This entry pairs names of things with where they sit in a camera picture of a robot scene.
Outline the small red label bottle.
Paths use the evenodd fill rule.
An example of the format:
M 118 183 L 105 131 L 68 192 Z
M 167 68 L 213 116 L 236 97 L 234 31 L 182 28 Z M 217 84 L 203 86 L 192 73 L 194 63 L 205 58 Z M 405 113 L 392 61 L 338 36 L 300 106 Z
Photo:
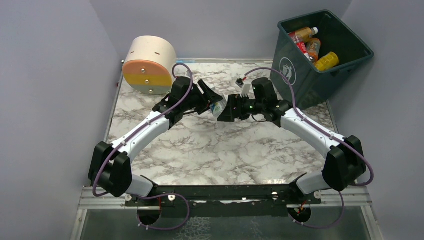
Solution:
M 292 41 L 295 43 L 297 48 L 302 52 L 302 54 L 311 61 L 311 57 L 307 51 L 306 45 L 303 41 L 303 39 L 297 35 L 291 37 Z

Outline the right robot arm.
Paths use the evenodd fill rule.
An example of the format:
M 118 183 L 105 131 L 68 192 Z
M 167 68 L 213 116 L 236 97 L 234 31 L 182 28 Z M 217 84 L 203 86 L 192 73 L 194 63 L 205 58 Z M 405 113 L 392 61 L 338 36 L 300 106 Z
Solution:
M 257 78 L 252 83 L 254 98 L 231 94 L 227 100 L 212 104 L 212 113 L 219 122 L 227 123 L 263 115 L 267 122 L 297 135 L 325 158 L 322 170 L 305 173 L 289 184 L 293 195 L 303 197 L 328 189 L 341 192 L 366 172 L 362 144 L 357 137 L 345 138 L 328 130 L 290 102 L 279 100 L 268 78 Z

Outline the red gold drink can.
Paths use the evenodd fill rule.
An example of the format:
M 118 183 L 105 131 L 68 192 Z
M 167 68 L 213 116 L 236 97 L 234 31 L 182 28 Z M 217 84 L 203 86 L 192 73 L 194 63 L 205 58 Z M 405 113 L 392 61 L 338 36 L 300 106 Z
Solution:
M 310 27 L 304 27 L 304 28 L 298 29 L 296 31 L 292 31 L 288 35 L 290 37 L 297 36 L 298 38 L 302 39 L 302 41 L 304 43 L 307 43 L 312 38 L 314 38 L 314 36 L 316 34 L 318 34 L 318 32 L 319 32 L 319 29 L 317 27 L 312 27 L 312 28 L 310 28 Z

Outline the yellow drink bottle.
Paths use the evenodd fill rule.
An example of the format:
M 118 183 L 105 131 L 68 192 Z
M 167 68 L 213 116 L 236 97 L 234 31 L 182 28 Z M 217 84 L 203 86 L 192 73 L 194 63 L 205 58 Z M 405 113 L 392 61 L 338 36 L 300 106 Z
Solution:
M 321 57 L 317 62 L 315 62 L 314 66 L 318 71 L 323 72 L 337 66 L 339 63 L 340 60 L 337 54 L 330 51 L 328 54 Z

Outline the orange drink bottle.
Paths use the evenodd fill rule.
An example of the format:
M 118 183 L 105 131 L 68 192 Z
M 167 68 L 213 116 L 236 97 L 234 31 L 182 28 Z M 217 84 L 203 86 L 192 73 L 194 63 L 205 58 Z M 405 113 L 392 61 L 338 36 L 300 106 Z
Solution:
M 319 53 L 321 49 L 321 41 L 318 38 L 312 38 L 306 45 L 309 60 L 315 63 L 319 59 Z

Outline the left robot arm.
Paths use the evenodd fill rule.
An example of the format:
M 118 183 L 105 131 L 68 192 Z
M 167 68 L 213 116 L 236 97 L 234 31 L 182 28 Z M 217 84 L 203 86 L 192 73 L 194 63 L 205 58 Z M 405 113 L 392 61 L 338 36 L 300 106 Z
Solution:
M 105 194 L 114 197 L 124 194 L 147 197 L 155 184 L 147 177 L 133 174 L 134 159 L 178 123 L 186 112 L 201 115 L 214 109 L 223 99 L 203 80 L 194 83 L 191 78 L 177 77 L 170 92 L 152 108 L 145 120 L 121 138 L 111 143 L 101 141 L 95 146 L 88 172 L 94 196 L 103 196 L 96 191 L 100 187 Z

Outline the small blue label bottle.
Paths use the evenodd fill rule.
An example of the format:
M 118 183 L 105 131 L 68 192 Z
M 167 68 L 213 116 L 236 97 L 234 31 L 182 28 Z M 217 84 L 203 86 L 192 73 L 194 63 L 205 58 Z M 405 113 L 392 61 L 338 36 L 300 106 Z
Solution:
M 209 108 L 212 115 L 217 119 L 225 110 L 227 101 L 225 99 L 212 103 Z

